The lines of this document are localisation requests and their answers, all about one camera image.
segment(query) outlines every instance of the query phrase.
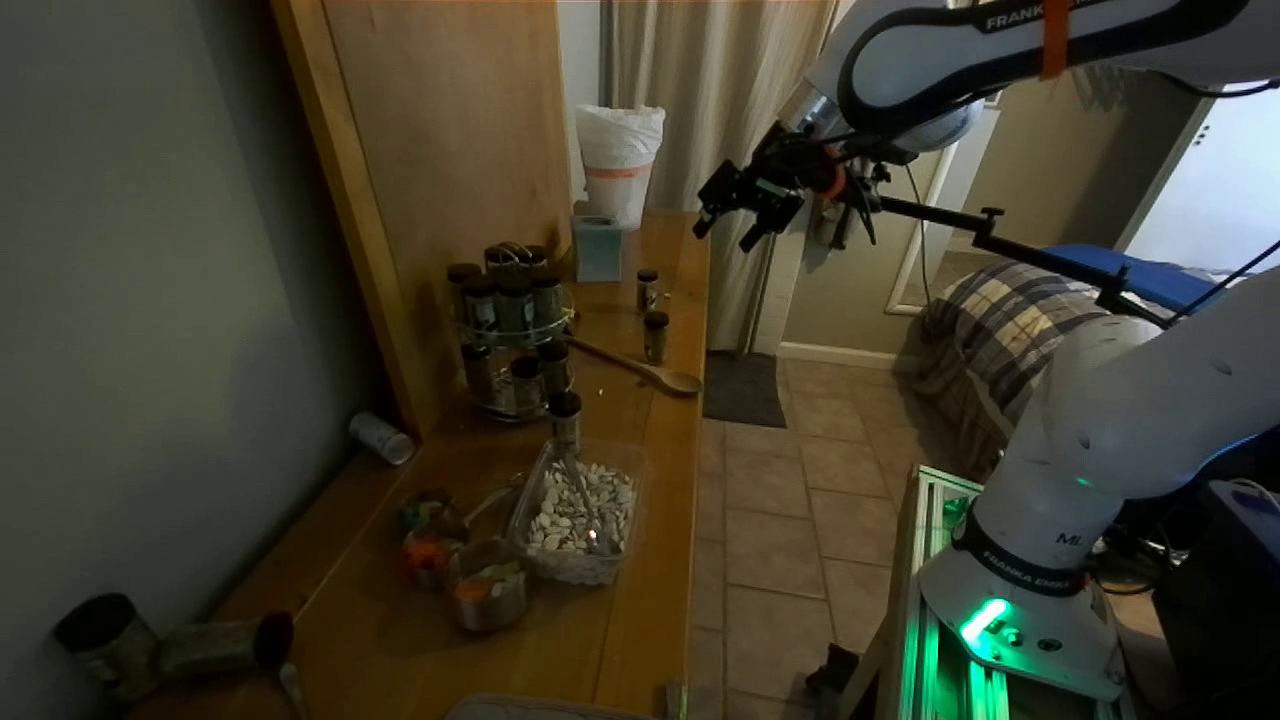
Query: wooden counter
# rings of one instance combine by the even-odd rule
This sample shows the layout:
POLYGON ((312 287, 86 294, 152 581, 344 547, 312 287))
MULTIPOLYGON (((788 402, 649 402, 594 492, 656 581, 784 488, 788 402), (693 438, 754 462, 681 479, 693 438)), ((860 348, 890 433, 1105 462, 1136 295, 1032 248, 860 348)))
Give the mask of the wooden counter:
MULTIPOLYGON (((668 363, 705 375, 709 248, 690 216, 649 216, 643 265, 673 314, 668 363)), ((578 287, 578 337, 640 351, 633 284, 578 287)), ((250 572, 217 615, 297 611, 297 671, 312 720, 432 720, 474 694, 539 696, 656 717, 662 690, 690 675, 690 565, 700 402, 574 357, 584 458, 640 479, 633 557, 610 587, 535 585, 534 611, 474 641, 445 600, 401 572, 391 514, 423 488, 474 507, 535 462, 546 430, 491 430, 454 412, 404 471, 357 462, 250 572)), ((271 680, 169 690, 143 720, 289 717, 271 680)))

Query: white curtain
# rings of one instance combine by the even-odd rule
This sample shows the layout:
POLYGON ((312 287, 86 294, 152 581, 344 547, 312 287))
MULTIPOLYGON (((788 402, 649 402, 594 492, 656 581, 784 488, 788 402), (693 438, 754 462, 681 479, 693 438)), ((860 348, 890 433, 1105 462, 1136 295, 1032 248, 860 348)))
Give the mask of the white curtain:
MULTIPOLYGON (((841 0, 611 0, 611 104, 668 108, 651 208, 698 208, 721 160, 750 160, 816 61, 841 0)), ((714 348, 745 348, 770 248, 745 258, 750 216, 714 236, 714 348)))

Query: tiled floor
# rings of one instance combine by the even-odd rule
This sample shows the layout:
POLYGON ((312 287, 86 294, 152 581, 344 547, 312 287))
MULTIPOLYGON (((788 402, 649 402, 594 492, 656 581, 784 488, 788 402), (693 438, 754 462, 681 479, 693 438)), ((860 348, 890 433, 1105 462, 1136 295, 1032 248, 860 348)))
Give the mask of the tiled floor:
POLYGON ((804 717, 797 684, 828 645, 865 652, 893 585, 898 500, 947 433, 893 374, 782 360, 788 430, 705 421, 698 720, 804 717))

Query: baseboard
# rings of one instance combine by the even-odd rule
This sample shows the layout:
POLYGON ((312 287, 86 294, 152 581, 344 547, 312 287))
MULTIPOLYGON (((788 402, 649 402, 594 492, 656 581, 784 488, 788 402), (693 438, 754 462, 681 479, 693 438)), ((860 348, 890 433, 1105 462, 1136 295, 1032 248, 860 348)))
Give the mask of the baseboard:
POLYGON ((816 360, 816 363, 847 363, 847 369, 898 369, 898 374, 908 374, 922 363, 915 357, 900 357, 900 351, 865 351, 865 348, 797 345, 797 342, 782 342, 776 357, 816 360))

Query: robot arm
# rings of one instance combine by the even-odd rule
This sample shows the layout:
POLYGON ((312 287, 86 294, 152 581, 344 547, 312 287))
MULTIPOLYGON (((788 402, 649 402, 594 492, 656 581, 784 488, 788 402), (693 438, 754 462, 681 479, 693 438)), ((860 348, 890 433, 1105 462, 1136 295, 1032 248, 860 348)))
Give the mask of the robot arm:
POLYGON ((754 248, 788 227, 809 191, 869 212, 881 164, 954 146, 983 95, 1056 66, 1110 61, 1190 85, 1280 78, 1275 23, 1274 0, 855 0, 754 164, 721 164, 700 188, 698 236, 750 208, 754 248))
MULTIPOLYGON (((721 164, 705 183, 698 234, 750 208, 750 248, 788 227, 809 191, 872 212, 881 164, 954 146, 978 102, 1062 51, 1190 85, 1274 82, 1274 28, 1280 0, 860 0, 754 164, 721 164)), ((1280 421, 1275 323, 1280 274, 1267 274, 1172 333, 1131 318, 1074 333, 968 528, 922 572, 926 606, 974 658, 1088 696, 1119 694, 1117 632, 1080 565, 1125 500, 1175 492, 1214 454, 1280 421)))

